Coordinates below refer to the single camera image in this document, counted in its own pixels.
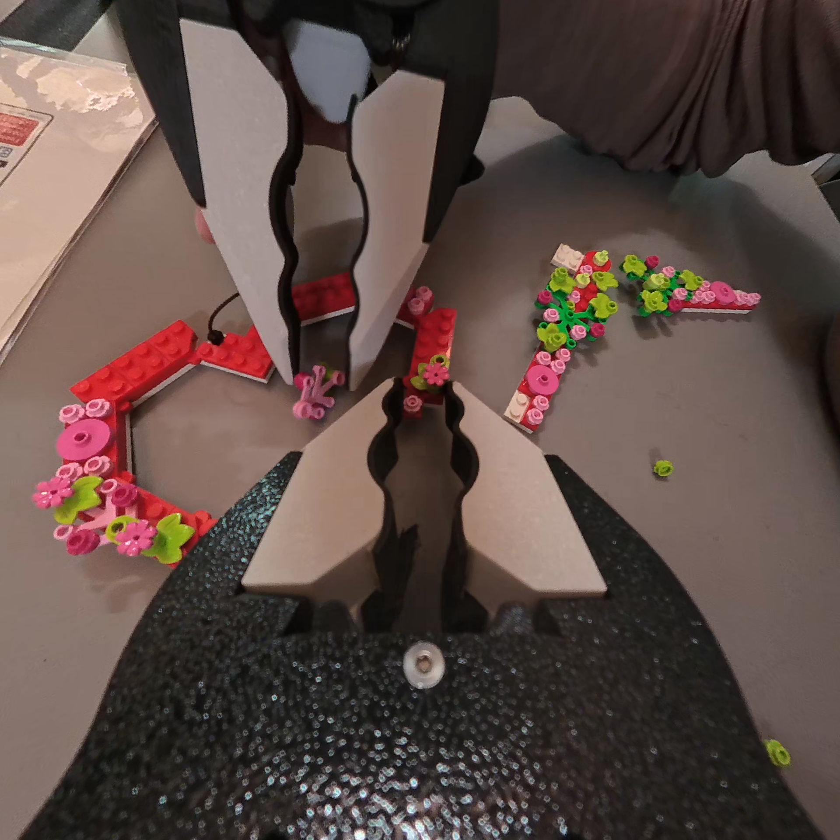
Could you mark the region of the red lego heart frame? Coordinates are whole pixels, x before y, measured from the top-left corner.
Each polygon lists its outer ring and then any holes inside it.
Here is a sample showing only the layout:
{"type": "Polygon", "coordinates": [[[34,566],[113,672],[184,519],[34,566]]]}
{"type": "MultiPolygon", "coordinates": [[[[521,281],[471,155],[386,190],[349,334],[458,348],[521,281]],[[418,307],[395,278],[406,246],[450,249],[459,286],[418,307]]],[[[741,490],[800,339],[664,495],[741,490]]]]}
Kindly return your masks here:
{"type": "MultiPolygon", "coordinates": [[[[349,272],[292,289],[301,326],[350,314],[356,303],[349,272]]],[[[404,415],[441,404],[449,380],[457,310],[435,305],[427,287],[409,287],[395,322],[415,332],[404,415]]],[[[35,485],[34,505],[49,511],[53,536],[73,557],[113,547],[124,558],[176,567],[216,523],[141,488],[130,463],[134,408],[200,366],[267,384],[276,366],[256,327],[199,342],[184,321],[157,332],[70,388],[77,398],[58,411],[59,466],[35,485]]]]}

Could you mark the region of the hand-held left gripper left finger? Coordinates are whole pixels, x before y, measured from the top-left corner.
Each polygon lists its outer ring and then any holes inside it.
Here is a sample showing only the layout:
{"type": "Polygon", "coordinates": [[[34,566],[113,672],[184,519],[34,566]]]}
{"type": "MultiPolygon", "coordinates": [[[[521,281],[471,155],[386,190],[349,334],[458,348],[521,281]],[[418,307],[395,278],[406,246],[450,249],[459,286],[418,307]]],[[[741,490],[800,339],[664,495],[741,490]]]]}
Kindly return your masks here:
{"type": "Polygon", "coordinates": [[[400,531],[385,481],[396,465],[404,385],[386,380],[302,451],[242,579],[250,593],[340,602],[367,632],[403,610],[417,525],[400,531]]]}

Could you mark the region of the black mat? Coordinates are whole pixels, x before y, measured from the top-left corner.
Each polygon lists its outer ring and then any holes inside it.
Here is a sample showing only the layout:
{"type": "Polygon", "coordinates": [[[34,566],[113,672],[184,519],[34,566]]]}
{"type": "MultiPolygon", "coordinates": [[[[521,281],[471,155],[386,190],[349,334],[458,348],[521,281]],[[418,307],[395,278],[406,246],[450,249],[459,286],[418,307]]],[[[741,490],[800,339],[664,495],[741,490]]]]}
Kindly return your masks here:
{"type": "Polygon", "coordinates": [[[113,1],[23,1],[2,17],[1,36],[72,51],[112,4],[113,1]]]}

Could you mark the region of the pink lego branch piece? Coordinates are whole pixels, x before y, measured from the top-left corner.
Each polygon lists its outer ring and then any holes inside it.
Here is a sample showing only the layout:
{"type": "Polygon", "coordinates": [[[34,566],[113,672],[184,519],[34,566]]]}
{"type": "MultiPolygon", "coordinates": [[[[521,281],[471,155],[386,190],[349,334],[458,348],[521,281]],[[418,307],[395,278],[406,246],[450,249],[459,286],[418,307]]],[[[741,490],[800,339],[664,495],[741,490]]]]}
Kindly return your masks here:
{"type": "Polygon", "coordinates": [[[323,420],[326,412],[335,404],[330,390],[345,383],[345,375],[340,370],[324,364],[316,364],[311,373],[299,372],[294,377],[294,385],[300,392],[292,407],[294,417],[323,420]]]}

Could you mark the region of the laminated instruction sheet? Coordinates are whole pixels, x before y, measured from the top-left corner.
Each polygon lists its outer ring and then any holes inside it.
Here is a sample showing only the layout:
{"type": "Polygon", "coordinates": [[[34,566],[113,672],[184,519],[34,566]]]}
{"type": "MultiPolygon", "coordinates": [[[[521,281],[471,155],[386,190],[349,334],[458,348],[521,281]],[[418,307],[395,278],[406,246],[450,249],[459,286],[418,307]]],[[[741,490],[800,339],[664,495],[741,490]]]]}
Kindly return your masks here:
{"type": "Polygon", "coordinates": [[[155,125],[124,64],[2,38],[3,358],[155,125]]]}

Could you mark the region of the person's right forearm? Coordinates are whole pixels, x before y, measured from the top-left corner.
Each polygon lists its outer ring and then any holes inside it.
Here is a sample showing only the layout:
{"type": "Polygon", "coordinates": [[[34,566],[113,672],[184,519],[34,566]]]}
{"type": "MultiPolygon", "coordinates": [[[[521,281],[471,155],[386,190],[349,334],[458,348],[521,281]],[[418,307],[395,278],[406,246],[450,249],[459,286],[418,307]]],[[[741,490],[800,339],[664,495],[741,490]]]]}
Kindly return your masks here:
{"type": "Polygon", "coordinates": [[[839,152],[839,2],[500,2],[493,92],[633,172],[801,165],[839,152]]]}

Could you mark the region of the lego segment with green stems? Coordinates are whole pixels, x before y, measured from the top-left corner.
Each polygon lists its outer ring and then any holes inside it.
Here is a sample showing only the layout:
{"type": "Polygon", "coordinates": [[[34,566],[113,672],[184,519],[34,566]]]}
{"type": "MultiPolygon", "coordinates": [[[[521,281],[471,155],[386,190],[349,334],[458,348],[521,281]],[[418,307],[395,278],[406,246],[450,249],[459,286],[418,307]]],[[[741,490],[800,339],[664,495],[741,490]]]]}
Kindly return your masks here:
{"type": "Polygon", "coordinates": [[[528,434],[542,425],[573,352],[604,337],[607,321],[618,310],[610,295],[617,280],[607,250],[581,252],[561,244],[551,266],[549,280],[534,300],[538,346],[503,413],[528,434]]]}

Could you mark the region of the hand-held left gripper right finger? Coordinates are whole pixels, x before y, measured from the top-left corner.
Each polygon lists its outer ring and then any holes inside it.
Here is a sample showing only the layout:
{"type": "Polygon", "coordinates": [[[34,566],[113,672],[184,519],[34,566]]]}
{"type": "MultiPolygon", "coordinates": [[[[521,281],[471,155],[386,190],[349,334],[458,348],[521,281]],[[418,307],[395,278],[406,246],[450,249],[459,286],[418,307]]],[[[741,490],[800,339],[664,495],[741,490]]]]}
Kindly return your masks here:
{"type": "Polygon", "coordinates": [[[462,484],[443,570],[443,629],[474,633],[506,604],[603,597],[606,583],[541,449],[455,382],[444,389],[462,484]]]}

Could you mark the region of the pointed lego flower segment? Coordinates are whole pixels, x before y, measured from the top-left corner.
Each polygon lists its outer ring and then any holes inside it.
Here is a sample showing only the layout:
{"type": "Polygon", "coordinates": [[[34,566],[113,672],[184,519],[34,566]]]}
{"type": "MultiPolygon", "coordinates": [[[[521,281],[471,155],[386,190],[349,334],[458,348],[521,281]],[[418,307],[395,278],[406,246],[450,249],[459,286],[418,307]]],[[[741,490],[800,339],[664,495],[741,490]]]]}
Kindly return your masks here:
{"type": "Polygon", "coordinates": [[[620,270],[637,292],[637,315],[645,319],[692,312],[748,313],[762,300],[758,292],[706,280],[690,269],[665,265],[656,255],[626,255],[620,270]]]}

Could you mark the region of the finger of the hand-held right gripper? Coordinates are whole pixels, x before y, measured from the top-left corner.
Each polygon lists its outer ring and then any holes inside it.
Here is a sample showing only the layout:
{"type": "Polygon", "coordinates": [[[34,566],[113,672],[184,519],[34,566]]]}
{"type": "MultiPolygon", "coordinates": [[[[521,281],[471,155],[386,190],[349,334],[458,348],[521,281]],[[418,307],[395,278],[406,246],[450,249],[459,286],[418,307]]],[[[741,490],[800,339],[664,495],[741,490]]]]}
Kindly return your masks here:
{"type": "Polygon", "coordinates": [[[258,57],[235,29],[181,19],[205,191],[204,216],[284,382],[300,370],[298,267],[288,201],[302,154],[281,39],[258,57]]]}
{"type": "Polygon", "coordinates": [[[350,389],[375,362],[425,254],[424,230],[444,83],[390,75],[353,112],[350,162],[365,229],[351,274],[358,293],[349,337],[350,389]]]}

